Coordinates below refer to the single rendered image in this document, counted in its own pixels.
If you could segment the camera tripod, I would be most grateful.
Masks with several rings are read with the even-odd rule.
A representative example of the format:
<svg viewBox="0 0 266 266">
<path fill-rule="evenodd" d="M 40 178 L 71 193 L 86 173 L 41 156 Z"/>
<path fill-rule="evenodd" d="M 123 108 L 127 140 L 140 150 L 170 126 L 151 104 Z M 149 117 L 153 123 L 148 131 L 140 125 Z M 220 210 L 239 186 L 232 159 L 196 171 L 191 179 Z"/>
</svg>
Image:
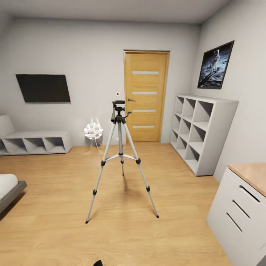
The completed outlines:
<svg viewBox="0 0 266 266">
<path fill-rule="evenodd" d="M 147 185 L 147 183 L 146 183 L 146 179 L 145 179 L 145 176 L 144 176 L 144 174 L 143 174 L 143 170 L 142 170 L 142 168 L 141 168 L 141 166 L 140 166 L 141 159 L 137 156 L 137 152 L 136 152 L 136 150 L 135 150 L 135 148 L 134 148 L 133 141 L 132 141 L 132 139 L 131 139 L 131 136 L 130 136 L 130 133 L 129 133 L 128 127 L 127 127 L 127 125 L 126 125 L 125 118 L 128 117 L 128 116 L 129 116 L 129 113 L 132 113 L 132 112 L 127 112 L 127 116 L 123 117 L 120 113 L 121 113 L 122 111 L 125 112 L 125 107 L 124 107 L 124 108 L 123 108 L 123 107 L 117 107 L 116 104 L 125 104 L 125 100 L 116 100 L 116 101 L 113 101 L 113 105 L 114 105 L 114 106 L 113 106 L 113 113 L 112 113 L 112 118 L 111 118 L 111 121 L 113 122 L 112 130 L 111 130 L 111 133 L 110 133 L 110 136 L 109 136 L 108 143 L 107 143 L 107 145 L 106 145 L 106 151 L 105 151 L 105 154 L 104 154 L 103 160 L 102 160 L 102 162 L 101 162 L 101 169 L 100 169 L 100 174 L 99 174 L 99 177 L 98 177 L 98 181 L 97 181 L 97 184 L 96 184 L 95 189 L 93 190 L 93 194 L 94 194 L 94 196 L 93 196 L 93 200 L 92 200 L 92 203 L 91 203 L 91 207 L 90 207 L 90 209 L 89 209 L 88 218 L 87 218 L 87 220 L 85 221 L 86 224 L 88 223 L 89 215 L 90 215 L 90 213 L 91 213 L 91 209 L 92 209 L 92 205 L 93 205 L 93 202 L 94 202 L 94 200 L 95 200 L 95 195 L 96 195 L 97 190 L 98 190 L 98 184 L 99 184 L 99 181 L 100 181 L 101 173 L 102 173 L 102 171 L 103 171 L 103 167 L 104 167 L 104 165 L 106 164 L 107 161 L 109 161 L 109 160 L 113 160 L 113 159 L 115 159 L 115 158 L 117 158 L 117 157 L 121 157 L 121 158 L 122 158 L 122 160 L 120 161 L 120 162 L 122 163 L 122 170 L 123 170 L 123 157 L 125 157 L 125 158 L 129 158 L 129 159 L 132 159 L 132 160 L 136 160 L 136 163 L 138 164 L 138 166 L 139 166 L 139 168 L 140 168 L 140 172 L 141 172 L 141 174 L 142 174 L 142 176 L 143 176 L 143 179 L 144 179 L 144 182 L 145 182 L 145 185 L 146 185 L 146 190 L 147 190 L 148 193 L 149 193 L 149 196 L 150 196 L 150 199 L 151 199 L 151 203 L 152 203 L 152 205 L 153 205 L 153 207 L 154 207 L 154 211 L 155 211 L 155 213 L 156 213 L 157 218 L 159 218 L 159 216 L 158 216 L 158 214 L 157 214 L 157 211 L 156 211 L 156 209 L 155 209 L 155 206 L 154 206 L 153 200 L 152 200 L 152 198 L 151 198 L 151 194 L 150 194 L 150 190 L 151 190 L 151 189 L 150 189 L 150 187 L 149 187 L 149 186 Z M 115 111 L 118 112 L 118 115 L 117 115 L 116 117 L 115 117 Z M 114 133 L 114 130 L 115 130 L 115 125 L 116 125 L 117 122 L 118 122 L 118 132 L 119 132 L 119 154 L 116 154 L 115 156 L 112 156 L 112 157 L 106 158 L 106 157 L 107 157 L 107 153 L 108 153 L 108 151 L 109 151 L 109 146 L 110 146 L 110 143 L 111 143 L 111 140 L 112 140 L 112 136 L 113 136 L 113 133 Z M 131 147 L 132 147 L 132 150 L 133 150 L 133 152 L 134 152 L 134 157 L 133 157 L 133 156 L 130 156 L 130 155 L 123 154 L 122 126 L 121 126 L 121 123 L 123 123 L 123 125 L 124 125 L 125 131 L 126 131 L 126 134 L 127 134 L 127 136 L 128 136 L 129 142 L 130 142 Z M 102 146 L 102 145 L 101 145 L 101 146 Z M 123 175 L 124 175 L 124 173 L 123 173 Z"/>
</svg>

